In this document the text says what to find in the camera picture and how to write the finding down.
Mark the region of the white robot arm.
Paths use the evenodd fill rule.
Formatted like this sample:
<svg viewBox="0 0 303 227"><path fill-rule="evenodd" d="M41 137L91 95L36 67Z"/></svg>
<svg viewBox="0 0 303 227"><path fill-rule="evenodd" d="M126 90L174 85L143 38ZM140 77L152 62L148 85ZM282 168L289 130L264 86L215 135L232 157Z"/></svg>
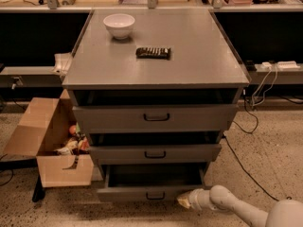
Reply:
<svg viewBox="0 0 303 227"><path fill-rule="evenodd" d="M209 190L194 189L179 195L177 200L187 209L230 211L249 227L303 227L303 203L300 201L278 201L269 212L265 212L241 201L222 185L214 185Z"/></svg>

